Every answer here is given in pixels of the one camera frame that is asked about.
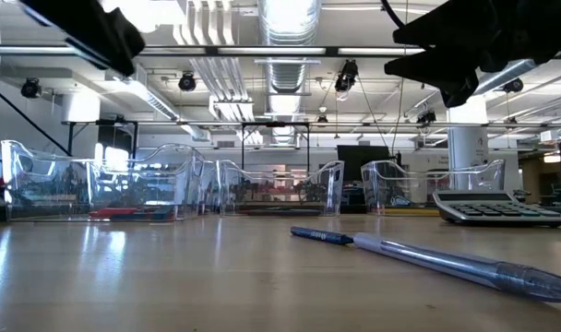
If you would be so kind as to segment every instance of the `table surface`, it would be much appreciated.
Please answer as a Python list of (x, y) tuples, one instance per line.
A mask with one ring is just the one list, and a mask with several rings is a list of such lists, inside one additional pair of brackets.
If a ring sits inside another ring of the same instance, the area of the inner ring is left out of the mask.
[(0, 331), (561, 331), (561, 304), (293, 237), (292, 225), (561, 275), (561, 228), (360, 215), (0, 224)]

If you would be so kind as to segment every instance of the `calculator button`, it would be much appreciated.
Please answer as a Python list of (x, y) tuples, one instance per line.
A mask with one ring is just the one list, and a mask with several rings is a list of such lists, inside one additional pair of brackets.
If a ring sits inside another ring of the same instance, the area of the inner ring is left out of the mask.
[(507, 217), (520, 217), (520, 212), (517, 211), (504, 211), (501, 213)]
[(535, 212), (535, 211), (529, 211), (527, 209), (522, 209), (519, 210), (520, 214), (526, 217), (539, 217), (540, 214), (539, 212)]
[(501, 216), (502, 215), (500, 212), (496, 212), (496, 211), (493, 211), (493, 210), (484, 211), (483, 213), (487, 217), (496, 217), (496, 216)]
[(541, 215), (545, 216), (545, 217), (559, 217), (559, 216), (561, 216), (561, 213), (558, 213), (558, 212), (555, 212), (555, 211), (548, 211), (548, 210), (539, 211), (539, 213), (541, 213)]

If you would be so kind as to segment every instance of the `white column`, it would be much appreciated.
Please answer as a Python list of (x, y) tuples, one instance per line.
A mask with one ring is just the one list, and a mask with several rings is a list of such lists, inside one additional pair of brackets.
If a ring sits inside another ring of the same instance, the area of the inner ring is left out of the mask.
[[(100, 119), (101, 100), (93, 91), (79, 91), (63, 96), (62, 122), (92, 122)], [(76, 126), (74, 132), (82, 126)], [(98, 142), (98, 126), (89, 125), (74, 139), (72, 153), (80, 158), (94, 158), (94, 149)]]
[[(487, 113), (483, 96), (474, 96), (467, 103), (448, 110), (451, 123), (486, 124)], [(448, 167), (451, 170), (483, 165), (488, 160), (486, 127), (453, 127), (448, 129)], [(456, 179), (456, 189), (470, 189), (467, 177)]]

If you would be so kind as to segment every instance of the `clear plastic bin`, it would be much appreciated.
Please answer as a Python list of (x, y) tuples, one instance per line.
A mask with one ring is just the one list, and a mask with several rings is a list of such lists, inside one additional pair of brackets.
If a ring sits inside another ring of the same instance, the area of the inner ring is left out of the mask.
[(250, 210), (307, 210), (313, 215), (338, 216), (343, 161), (331, 161), (317, 172), (246, 172), (229, 160), (218, 161), (221, 214)]
[(9, 220), (162, 222), (198, 213), (203, 158), (164, 145), (143, 160), (79, 160), (2, 142)]
[(217, 162), (206, 160), (200, 177), (198, 214), (218, 213), (220, 208), (219, 196)]
[(504, 160), (453, 171), (406, 172), (388, 160), (361, 167), (368, 213), (385, 208), (429, 207), (435, 190), (504, 190)]

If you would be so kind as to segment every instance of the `air duct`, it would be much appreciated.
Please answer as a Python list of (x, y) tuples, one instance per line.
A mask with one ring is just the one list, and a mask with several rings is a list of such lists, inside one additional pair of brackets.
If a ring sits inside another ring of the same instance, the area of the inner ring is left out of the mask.
[[(321, 0), (258, 0), (262, 40), (271, 46), (307, 46), (314, 43)], [(299, 111), (307, 65), (270, 64), (267, 67), (271, 113), (279, 120), (292, 120)], [(290, 143), (292, 129), (272, 130), (279, 143)]]

